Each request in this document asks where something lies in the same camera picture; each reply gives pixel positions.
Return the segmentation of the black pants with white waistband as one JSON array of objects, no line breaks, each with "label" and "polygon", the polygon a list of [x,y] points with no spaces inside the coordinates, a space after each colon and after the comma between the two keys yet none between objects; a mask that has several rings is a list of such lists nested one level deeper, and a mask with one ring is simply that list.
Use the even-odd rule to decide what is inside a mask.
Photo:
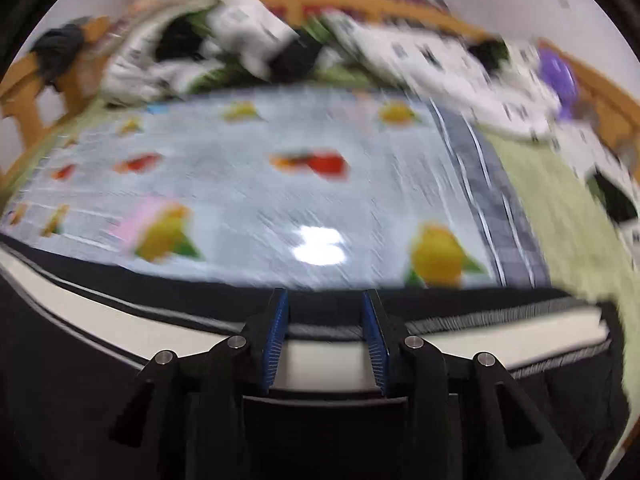
[{"label": "black pants with white waistband", "polygon": [[555,288],[289,290],[268,392],[241,335],[275,288],[1,252],[1,474],[39,479],[597,479],[629,418],[616,307]]}]

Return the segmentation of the fruit print plastic mat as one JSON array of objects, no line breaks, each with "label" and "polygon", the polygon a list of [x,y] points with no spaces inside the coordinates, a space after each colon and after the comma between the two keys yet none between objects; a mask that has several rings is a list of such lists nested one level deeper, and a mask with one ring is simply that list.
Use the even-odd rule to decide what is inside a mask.
[{"label": "fruit print plastic mat", "polygon": [[11,197],[29,248],[179,281],[461,287],[549,271],[491,145],[461,115],[378,91],[256,88],[69,131]]}]

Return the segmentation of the white floral quilt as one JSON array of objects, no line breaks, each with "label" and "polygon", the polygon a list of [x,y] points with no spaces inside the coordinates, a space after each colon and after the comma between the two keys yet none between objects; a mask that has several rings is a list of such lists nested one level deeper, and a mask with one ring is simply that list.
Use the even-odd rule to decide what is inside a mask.
[{"label": "white floral quilt", "polygon": [[104,44],[107,102],[133,106],[261,81],[314,78],[331,84],[434,96],[474,124],[533,141],[562,132],[572,166],[637,180],[639,168],[607,148],[598,114],[580,96],[559,120],[558,95],[539,77],[540,46],[499,37],[395,24],[371,25],[323,10],[294,28],[260,0],[153,0]]}]

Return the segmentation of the purple ball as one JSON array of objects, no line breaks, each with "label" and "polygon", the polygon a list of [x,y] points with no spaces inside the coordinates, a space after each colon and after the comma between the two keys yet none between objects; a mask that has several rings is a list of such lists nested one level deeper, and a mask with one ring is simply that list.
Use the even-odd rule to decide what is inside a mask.
[{"label": "purple ball", "polygon": [[572,69],[550,48],[540,47],[538,55],[539,77],[560,99],[559,120],[572,120],[573,108],[579,98],[578,83]]}]

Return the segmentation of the dark grey cloth on bedpost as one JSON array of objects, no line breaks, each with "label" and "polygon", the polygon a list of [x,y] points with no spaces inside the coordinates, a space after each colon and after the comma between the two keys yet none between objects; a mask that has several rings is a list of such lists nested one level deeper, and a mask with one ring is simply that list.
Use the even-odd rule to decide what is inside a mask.
[{"label": "dark grey cloth on bedpost", "polygon": [[32,45],[30,53],[36,57],[38,74],[43,83],[61,92],[58,78],[73,65],[85,45],[85,34],[77,23],[67,23],[59,28],[51,28]]}]

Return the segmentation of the wooden bed frame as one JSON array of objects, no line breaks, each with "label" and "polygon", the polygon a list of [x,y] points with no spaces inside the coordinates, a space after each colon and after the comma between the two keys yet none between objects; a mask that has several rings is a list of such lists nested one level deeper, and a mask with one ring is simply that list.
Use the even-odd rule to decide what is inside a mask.
[{"label": "wooden bed frame", "polygon": [[[466,24],[453,16],[437,11],[431,6],[399,0],[260,0],[270,9],[281,11],[293,25],[303,23],[309,8],[335,8],[354,11],[370,23],[382,22],[383,18],[410,18],[434,26],[443,32],[454,32],[468,38],[480,39],[488,32]],[[639,103],[625,90],[606,76],[562,51],[546,38],[538,40],[541,47],[548,48],[564,58],[573,70],[579,84],[580,98],[592,105],[599,118],[597,134],[601,142],[619,158],[639,160]],[[94,89],[100,82],[106,63],[105,55],[95,58],[82,51],[79,58],[58,80],[62,91],[65,114],[50,126],[46,126],[38,110],[37,98],[44,90],[38,74],[35,55],[29,53],[11,64],[1,81],[1,117],[13,118],[17,123],[24,152],[7,170],[1,171],[1,186],[6,188],[26,167],[26,162],[51,139],[54,130],[81,114],[91,103]]]}]

